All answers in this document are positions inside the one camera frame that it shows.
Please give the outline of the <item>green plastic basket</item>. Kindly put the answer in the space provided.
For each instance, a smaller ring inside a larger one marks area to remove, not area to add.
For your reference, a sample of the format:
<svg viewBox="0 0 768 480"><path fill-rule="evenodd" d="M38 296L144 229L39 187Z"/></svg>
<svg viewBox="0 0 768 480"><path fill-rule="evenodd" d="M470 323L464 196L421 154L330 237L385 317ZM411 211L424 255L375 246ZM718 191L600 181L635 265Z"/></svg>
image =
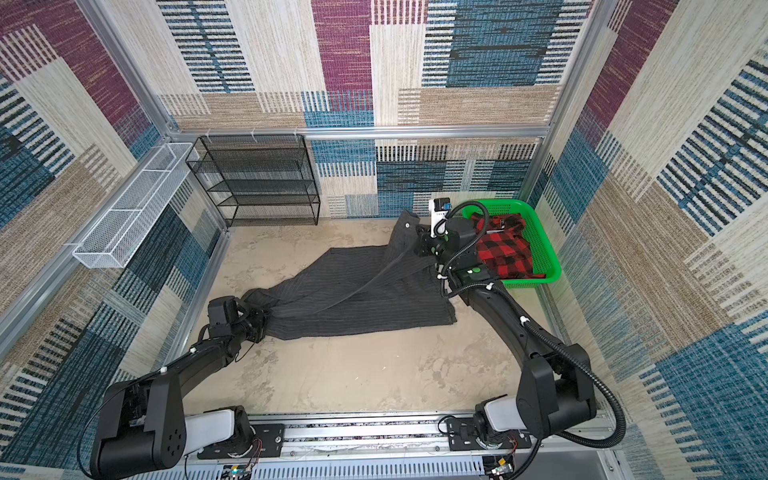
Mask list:
<svg viewBox="0 0 768 480"><path fill-rule="evenodd" d="M510 289L535 288L539 285L550 284L561 276L561 266L557 255L549 241L544 228L534 209L527 203L513 199L483 199L481 203L489 212L489 218L496 215L520 214L526 222L523 237L530 243L534 272L544 274L543 279L507 280L501 279L503 284ZM477 206L468 206L461 211L464 218L471 219L477 232L483 226L489 225L485 221L481 209Z"/></svg>

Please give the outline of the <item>dark grey striped shirt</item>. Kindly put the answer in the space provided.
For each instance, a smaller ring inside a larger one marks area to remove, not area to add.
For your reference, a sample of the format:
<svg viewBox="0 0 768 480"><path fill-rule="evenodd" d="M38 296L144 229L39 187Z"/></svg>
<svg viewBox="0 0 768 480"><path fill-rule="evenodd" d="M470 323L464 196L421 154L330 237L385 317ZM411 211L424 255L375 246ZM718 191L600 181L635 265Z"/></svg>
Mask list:
<svg viewBox="0 0 768 480"><path fill-rule="evenodd" d="M386 245L331 248L292 278L247 291L280 340L338 337L457 322L441 296L433 255L421 253L428 228L405 210Z"/></svg>

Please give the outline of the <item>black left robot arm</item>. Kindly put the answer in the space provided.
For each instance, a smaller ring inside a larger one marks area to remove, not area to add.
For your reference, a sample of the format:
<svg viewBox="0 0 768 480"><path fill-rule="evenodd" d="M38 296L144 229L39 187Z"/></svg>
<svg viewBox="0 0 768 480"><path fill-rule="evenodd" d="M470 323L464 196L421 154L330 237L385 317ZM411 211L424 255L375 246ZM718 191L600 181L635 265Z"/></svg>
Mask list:
<svg viewBox="0 0 768 480"><path fill-rule="evenodd" d="M92 479L125 479L170 469L206 448L239 456L254 451L256 435L243 407L186 416L184 397L206 378L234 363L243 343L266 335L266 313L234 296L208 304L208 323L176 360L134 380L110 386L90 420L95 428Z"/></svg>

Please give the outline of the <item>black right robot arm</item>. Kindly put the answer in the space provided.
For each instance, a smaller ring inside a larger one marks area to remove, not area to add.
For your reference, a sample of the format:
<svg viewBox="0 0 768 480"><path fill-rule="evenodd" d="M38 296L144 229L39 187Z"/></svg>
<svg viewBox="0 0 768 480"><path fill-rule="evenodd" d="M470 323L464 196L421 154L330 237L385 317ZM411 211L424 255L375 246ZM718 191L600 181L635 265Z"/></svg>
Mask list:
<svg viewBox="0 0 768 480"><path fill-rule="evenodd" d="M585 350L566 345L544 329L511 296L471 244L478 238L466 218L442 219L421 236L422 250L437 258L438 278L451 296L479 313L504 341L520 365L516 410L538 439L560 436L600 448L602 442L569 430L597 415L597 377Z"/></svg>

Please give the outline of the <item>red black plaid shirt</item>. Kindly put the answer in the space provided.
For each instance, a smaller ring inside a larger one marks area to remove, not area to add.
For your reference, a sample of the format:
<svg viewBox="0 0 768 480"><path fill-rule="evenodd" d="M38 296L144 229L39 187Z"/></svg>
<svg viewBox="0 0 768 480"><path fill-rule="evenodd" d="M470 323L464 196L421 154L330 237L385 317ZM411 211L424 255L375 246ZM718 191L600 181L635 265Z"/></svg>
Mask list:
<svg viewBox="0 0 768 480"><path fill-rule="evenodd" d="M534 272L530 243L523 237L526 222L520 214L489 218L486 234L476 244L477 256L501 279L543 279Z"/></svg>

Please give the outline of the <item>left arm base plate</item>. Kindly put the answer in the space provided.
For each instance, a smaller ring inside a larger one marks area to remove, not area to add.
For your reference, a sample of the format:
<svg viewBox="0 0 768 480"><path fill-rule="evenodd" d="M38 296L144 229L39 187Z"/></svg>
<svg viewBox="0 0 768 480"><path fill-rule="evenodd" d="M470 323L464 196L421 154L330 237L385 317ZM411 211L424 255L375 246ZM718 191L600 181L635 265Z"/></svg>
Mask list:
<svg viewBox="0 0 768 480"><path fill-rule="evenodd" d="M277 458L282 453L284 424L251 425L248 433L236 433L233 439L204 447L200 460Z"/></svg>

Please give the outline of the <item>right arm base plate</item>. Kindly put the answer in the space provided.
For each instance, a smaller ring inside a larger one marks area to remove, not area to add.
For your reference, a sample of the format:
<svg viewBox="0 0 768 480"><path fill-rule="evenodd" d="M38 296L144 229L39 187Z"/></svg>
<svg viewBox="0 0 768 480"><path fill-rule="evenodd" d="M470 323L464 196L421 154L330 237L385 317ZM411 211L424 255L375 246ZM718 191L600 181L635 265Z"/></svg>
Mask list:
<svg viewBox="0 0 768 480"><path fill-rule="evenodd" d="M503 432L473 417L446 415L438 420L438 431L447 437L451 451L529 449L532 437L525 430Z"/></svg>

